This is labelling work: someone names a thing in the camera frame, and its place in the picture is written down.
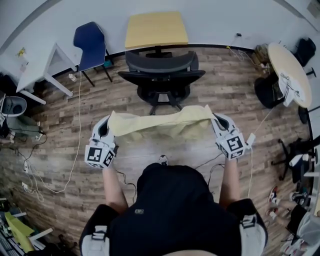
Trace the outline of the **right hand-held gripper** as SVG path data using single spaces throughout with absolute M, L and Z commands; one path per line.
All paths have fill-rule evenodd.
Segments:
M 250 148 L 235 122 L 225 114 L 214 113 L 211 125 L 216 135 L 216 145 L 228 160 L 237 159 Z

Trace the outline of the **person's left forearm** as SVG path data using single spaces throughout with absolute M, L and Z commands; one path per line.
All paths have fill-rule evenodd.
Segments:
M 129 206 L 115 169 L 113 167 L 104 168 L 102 176 L 106 205 L 119 214 L 124 213 Z

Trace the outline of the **black round table base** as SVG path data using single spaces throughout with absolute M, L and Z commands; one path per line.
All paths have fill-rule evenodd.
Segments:
M 279 81 L 276 72 L 270 73 L 266 78 L 259 77 L 254 81 L 254 91 L 261 102 L 267 109 L 272 109 L 285 101 L 284 97 L 276 98 L 274 93 L 274 84 Z

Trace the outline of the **white printed cloth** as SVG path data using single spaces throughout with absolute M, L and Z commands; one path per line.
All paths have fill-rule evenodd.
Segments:
M 300 83 L 292 76 L 281 72 L 278 77 L 278 85 L 284 98 L 283 105 L 285 107 L 288 107 L 293 100 L 297 100 L 300 103 L 305 102 L 306 97 L 304 90 Z

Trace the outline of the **black white sneaker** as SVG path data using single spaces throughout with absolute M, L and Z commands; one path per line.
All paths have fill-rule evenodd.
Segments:
M 304 205 L 307 196 L 308 196 L 307 192 L 299 193 L 299 192 L 295 191 L 295 192 L 292 192 L 292 193 L 289 194 L 289 200 L 291 202 L 295 202 L 298 205 L 302 206 L 302 205 Z

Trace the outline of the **pale yellow clothes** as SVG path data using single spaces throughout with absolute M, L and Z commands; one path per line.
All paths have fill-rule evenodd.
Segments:
M 119 141 L 133 142 L 145 138 L 196 140 L 215 119 L 208 105 L 191 105 L 166 115 L 138 116 L 112 112 L 108 128 Z

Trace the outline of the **brown woven basket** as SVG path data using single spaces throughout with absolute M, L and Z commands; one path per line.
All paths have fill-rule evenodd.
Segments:
M 260 63 L 267 64 L 270 62 L 268 44 L 264 43 L 257 45 L 254 52 Z

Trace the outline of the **round light wooden table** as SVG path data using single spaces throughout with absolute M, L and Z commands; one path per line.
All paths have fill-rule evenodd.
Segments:
M 268 45 L 268 56 L 273 70 L 278 77 L 281 72 L 285 72 L 299 82 L 305 93 L 305 102 L 293 101 L 303 108 L 308 108 L 312 103 L 311 86 L 306 72 L 298 60 L 284 46 L 275 42 Z

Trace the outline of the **yellow square wooden table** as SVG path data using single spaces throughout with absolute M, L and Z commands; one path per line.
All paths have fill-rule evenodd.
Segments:
M 162 52 L 162 46 L 187 45 L 187 31 L 178 11 L 150 12 L 129 18 L 125 38 L 127 50 L 153 47 L 151 58 L 169 58 L 171 52 Z

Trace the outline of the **person's black shirt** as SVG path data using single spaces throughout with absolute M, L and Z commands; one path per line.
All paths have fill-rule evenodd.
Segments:
M 147 166 L 136 202 L 119 214 L 99 205 L 79 241 L 81 256 L 261 256 L 268 242 L 252 200 L 227 208 L 185 165 Z

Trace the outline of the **blue plastic chair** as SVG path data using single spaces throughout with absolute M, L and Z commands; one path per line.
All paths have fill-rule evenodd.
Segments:
M 73 45 L 82 50 L 77 70 L 93 87 L 95 84 L 87 76 L 86 71 L 95 70 L 97 67 L 102 67 L 109 81 L 113 82 L 105 67 L 105 58 L 107 57 L 111 66 L 114 65 L 114 61 L 107 50 L 105 35 L 96 22 L 91 21 L 79 26 L 74 33 Z

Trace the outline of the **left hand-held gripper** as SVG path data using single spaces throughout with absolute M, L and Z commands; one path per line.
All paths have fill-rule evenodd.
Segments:
M 119 147 L 115 143 L 115 136 L 109 134 L 109 118 L 105 116 L 95 124 L 91 135 L 93 140 L 85 147 L 84 161 L 93 168 L 109 168 L 117 155 Z

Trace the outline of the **black office chair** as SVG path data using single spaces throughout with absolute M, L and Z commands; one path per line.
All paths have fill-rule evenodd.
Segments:
M 190 95 L 191 83 L 206 73 L 199 69 L 195 51 L 165 58 L 140 56 L 127 51 L 125 61 L 129 71 L 119 71 L 118 75 L 137 86 L 138 96 L 152 106 L 151 116 L 163 105 L 182 110 L 180 103 Z

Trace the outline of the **white wooden rail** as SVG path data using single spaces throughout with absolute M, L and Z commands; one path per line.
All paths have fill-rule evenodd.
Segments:
M 40 233 L 38 233 L 36 235 L 30 236 L 29 240 L 31 242 L 36 241 L 36 240 L 38 240 L 38 239 L 50 234 L 51 232 L 53 232 L 53 229 L 52 228 L 48 228 L 48 229 L 46 229 L 46 230 L 44 230 L 44 231 L 42 231 L 42 232 L 40 232 Z

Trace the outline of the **person's right forearm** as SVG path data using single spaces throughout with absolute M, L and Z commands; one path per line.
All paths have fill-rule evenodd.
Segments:
M 236 159 L 225 159 L 219 204 L 227 208 L 241 198 L 239 172 Z

